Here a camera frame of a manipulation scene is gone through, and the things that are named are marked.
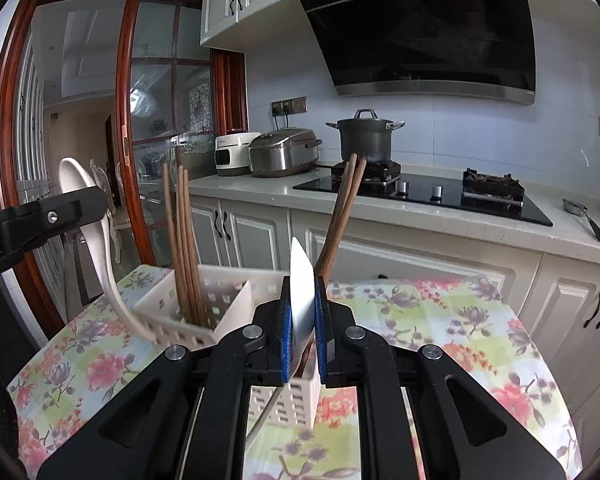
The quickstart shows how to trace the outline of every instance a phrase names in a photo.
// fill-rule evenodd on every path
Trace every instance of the floral tablecloth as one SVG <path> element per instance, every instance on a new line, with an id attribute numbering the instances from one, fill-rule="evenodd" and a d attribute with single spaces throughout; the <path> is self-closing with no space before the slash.
<path id="1" fill-rule="evenodd" d="M 140 266 L 125 276 L 118 282 L 125 303 L 134 304 L 169 272 Z M 580 472 L 575 432 L 554 378 L 487 279 L 331 283 L 328 295 L 391 344 L 414 350 L 427 343 L 441 346 L 560 461 L 568 478 Z M 40 350 L 8 386 L 29 477 L 157 355 L 104 298 Z M 267 424 L 245 456 L 243 477 L 360 478 L 356 406 L 354 388 L 323 388 L 313 430 Z M 422 464 L 420 475 L 424 478 Z"/>

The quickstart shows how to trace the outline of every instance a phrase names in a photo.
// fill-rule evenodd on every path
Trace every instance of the stove knob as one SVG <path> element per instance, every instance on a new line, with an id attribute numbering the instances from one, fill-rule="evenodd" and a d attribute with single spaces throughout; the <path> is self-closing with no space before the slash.
<path id="1" fill-rule="evenodd" d="M 399 180 L 395 183 L 395 193 L 398 195 L 406 195 L 409 190 L 409 183 L 406 180 Z"/>
<path id="2" fill-rule="evenodd" d="M 442 198 L 442 186 L 431 186 L 431 199 L 440 200 Z"/>

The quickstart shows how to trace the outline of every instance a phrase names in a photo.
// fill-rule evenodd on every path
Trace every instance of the gas stove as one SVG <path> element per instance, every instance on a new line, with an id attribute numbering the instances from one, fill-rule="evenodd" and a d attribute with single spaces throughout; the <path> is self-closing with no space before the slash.
<path id="1" fill-rule="evenodd" d="M 331 168 L 330 176 L 299 184 L 294 189 L 337 193 L 344 165 L 344 162 L 336 164 Z M 474 211 L 549 227 L 554 225 L 510 174 L 499 177 L 467 168 L 459 180 L 401 173 L 400 164 L 389 161 L 366 166 L 358 195 Z"/>

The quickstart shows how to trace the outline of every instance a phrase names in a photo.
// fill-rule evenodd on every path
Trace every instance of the small pan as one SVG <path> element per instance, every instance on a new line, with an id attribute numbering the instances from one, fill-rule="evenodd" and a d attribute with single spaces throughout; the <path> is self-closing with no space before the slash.
<path id="1" fill-rule="evenodd" d="M 596 235 L 596 238 L 600 242 L 600 227 L 598 227 L 598 224 L 596 224 L 591 219 L 591 217 L 587 213 L 587 207 L 586 206 L 584 206 L 582 204 L 578 204 L 577 202 L 572 202 L 571 200 L 567 200 L 566 198 L 563 198 L 562 199 L 562 207 L 564 208 L 564 210 L 567 213 L 570 213 L 572 215 L 586 216 L 587 220 L 589 220 L 589 225 L 593 229 L 593 234 Z"/>

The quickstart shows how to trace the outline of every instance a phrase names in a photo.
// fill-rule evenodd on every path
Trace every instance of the ceiling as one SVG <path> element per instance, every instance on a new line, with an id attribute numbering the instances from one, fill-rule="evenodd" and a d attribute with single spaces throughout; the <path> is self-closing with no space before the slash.
<path id="1" fill-rule="evenodd" d="M 65 0 L 36 8 L 34 54 L 45 105 L 111 94 L 125 0 Z"/>

